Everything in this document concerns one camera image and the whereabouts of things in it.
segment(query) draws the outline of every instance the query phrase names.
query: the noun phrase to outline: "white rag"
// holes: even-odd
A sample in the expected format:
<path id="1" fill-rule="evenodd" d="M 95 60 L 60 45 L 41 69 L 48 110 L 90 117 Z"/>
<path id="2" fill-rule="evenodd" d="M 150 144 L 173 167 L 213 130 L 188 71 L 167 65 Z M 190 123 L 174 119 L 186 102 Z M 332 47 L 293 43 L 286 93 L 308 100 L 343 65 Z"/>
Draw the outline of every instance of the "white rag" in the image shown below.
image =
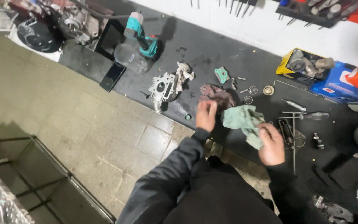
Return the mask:
<path id="1" fill-rule="evenodd" d="M 178 77 L 178 83 L 176 85 L 176 93 L 183 91 L 182 84 L 186 81 L 186 79 L 193 80 L 194 79 L 194 72 L 190 72 L 190 67 L 186 63 L 179 63 L 179 68 L 176 70 L 176 76 Z"/>

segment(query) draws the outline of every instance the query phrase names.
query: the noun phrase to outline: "black phone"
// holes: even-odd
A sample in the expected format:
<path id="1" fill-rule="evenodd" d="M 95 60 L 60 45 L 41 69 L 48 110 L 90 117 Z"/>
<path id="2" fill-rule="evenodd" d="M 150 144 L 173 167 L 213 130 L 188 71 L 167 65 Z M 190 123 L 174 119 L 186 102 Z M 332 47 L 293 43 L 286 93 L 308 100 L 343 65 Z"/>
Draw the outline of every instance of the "black phone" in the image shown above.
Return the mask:
<path id="1" fill-rule="evenodd" d="M 120 79 L 121 75 L 124 74 L 126 69 L 127 68 L 124 65 L 118 62 L 114 62 L 99 85 L 107 92 L 110 92 L 114 85 L 117 83 L 118 79 Z"/>

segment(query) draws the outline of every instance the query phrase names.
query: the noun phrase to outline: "hand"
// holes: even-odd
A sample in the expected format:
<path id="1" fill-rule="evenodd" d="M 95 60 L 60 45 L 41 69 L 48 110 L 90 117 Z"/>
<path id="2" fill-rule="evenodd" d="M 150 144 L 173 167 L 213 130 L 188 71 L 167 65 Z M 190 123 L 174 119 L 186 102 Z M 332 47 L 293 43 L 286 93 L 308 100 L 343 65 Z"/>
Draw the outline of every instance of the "hand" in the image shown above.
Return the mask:
<path id="1" fill-rule="evenodd" d="M 259 124 L 259 137 L 263 146 L 259 158 L 265 166 L 274 166 L 285 162 L 284 141 L 278 130 L 269 123 Z"/>
<path id="2" fill-rule="evenodd" d="M 215 127 L 215 116 L 218 103 L 214 100 L 203 100 L 197 106 L 196 127 L 211 132 Z"/>

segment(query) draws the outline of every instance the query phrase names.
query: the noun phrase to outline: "white tile wall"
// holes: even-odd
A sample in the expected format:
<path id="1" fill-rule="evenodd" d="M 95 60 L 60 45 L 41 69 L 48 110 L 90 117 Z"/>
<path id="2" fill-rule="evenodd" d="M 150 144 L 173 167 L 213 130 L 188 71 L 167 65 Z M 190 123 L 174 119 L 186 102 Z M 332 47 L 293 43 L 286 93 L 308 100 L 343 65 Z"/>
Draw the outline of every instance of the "white tile wall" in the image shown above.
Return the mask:
<path id="1" fill-rule="evenodd" d="M 296 20 L 286 24 L 291 18 L 278 20 L 275 13 L 278 3 L 272 0 L 259 0 L 241 18 L 246 5 L 241 8 L 239 17 L 235 15 L 237 1 L 230 12 L 231 0 L 131 0 L 162 13 L 194 23 L 227 37 L 253 45 L 273 54 L 283 56 L 295 47 L 302 48 L 324 57 L 333 57 L 346 63 L 358 65 L 358 24 L 339 22 L 333 28 L 317 30 L 319 26 L 304 27 L 306 22 Z"/>

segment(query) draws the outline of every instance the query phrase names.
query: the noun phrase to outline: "green rag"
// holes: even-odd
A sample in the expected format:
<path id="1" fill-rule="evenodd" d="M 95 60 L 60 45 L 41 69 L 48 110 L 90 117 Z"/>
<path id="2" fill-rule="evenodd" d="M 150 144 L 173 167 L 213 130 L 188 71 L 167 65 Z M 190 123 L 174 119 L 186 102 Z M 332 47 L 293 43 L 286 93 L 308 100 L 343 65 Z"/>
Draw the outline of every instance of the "green rag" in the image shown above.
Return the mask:
<path id="1" fill-rule="evenodd" d="M 255 111 L 256 106 L 242 105 L 224 110 L 221 116 L 223 126 L 231 129 L 239 129 L 243 131 L 247 137 L 247 143 L 255 149 L 259 150 L 263 143 L 259 138 L 259 128 L 256 126 L 265 123 L 262 113 Z"/>

